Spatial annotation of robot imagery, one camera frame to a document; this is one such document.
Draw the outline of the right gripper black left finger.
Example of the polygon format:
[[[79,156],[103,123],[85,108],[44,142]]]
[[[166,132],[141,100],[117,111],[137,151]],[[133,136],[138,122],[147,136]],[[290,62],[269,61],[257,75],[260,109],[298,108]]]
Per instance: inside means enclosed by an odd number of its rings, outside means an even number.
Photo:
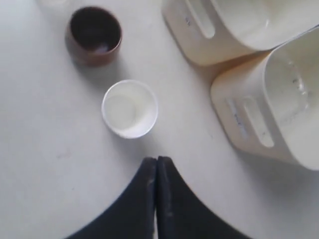
[[[69,239],[152,239],[157,160],[144,158],[133,179],[101,215]]]

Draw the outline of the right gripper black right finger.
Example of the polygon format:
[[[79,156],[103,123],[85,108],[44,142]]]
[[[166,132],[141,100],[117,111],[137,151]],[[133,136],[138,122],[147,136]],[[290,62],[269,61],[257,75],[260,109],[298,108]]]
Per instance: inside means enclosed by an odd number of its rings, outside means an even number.
[[[171,158],[157,160],[159,239],[246,239],[210,211],[191,191]]]

